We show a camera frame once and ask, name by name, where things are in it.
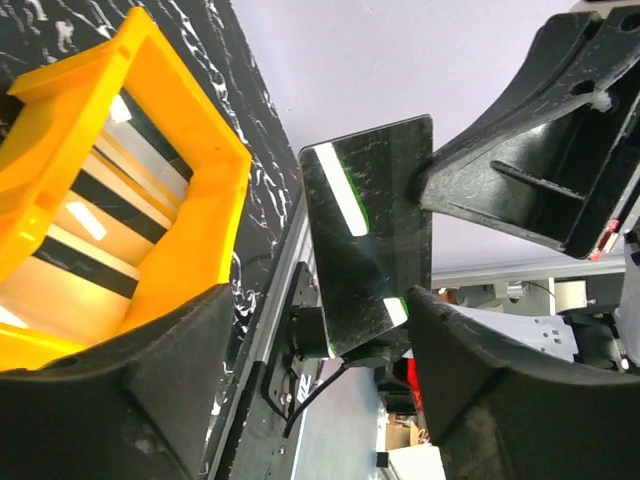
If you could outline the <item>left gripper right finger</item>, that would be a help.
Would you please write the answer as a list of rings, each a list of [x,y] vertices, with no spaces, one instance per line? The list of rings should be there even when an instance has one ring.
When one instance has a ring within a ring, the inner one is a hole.
[[[406,295],[431,442],[449,479],[636,479],[639,378],[570,363]]]

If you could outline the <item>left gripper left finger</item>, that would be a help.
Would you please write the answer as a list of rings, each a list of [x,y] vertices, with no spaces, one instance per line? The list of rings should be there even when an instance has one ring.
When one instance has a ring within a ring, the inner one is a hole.
[[[195,479],[233,323],[218,285],[137,329],[1,375],[5,479]]]

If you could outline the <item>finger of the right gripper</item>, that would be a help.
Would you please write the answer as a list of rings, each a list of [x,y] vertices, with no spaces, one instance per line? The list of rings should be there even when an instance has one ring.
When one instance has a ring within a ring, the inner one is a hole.
[[[576,259],[639,196],[639,7],[557,14],[498,99],[414,177],[422,208]]]

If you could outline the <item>stack of credit cards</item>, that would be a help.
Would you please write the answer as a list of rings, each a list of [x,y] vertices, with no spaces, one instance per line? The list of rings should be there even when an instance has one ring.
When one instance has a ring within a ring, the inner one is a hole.
[[[1,323],[89,343],[115,333],[174,225],[191,169],[121,91],[43,209],[1,231]]]

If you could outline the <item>black credit card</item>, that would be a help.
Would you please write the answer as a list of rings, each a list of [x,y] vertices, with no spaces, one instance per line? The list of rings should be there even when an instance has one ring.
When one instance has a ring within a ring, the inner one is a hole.
[[[424,114],[303,148],[304,183],[329,350],[343,356],[408,319],[431,284],[431,216],[412,182],[433,152]]]

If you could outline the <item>small yellow card bin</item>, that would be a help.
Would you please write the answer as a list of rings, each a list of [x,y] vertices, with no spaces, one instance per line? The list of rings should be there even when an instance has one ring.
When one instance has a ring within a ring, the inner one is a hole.
[[[89,343],[1,323],[3,370],[35,370],[170,313],[231,275],[251,155],[187,64],[141,7],[115,36],[26,71],[1,89],[13,110],[1,142],[1,231],[43,209],[85,158],[126,91],[192,176],[174,225],[140,268],[120,328]]]

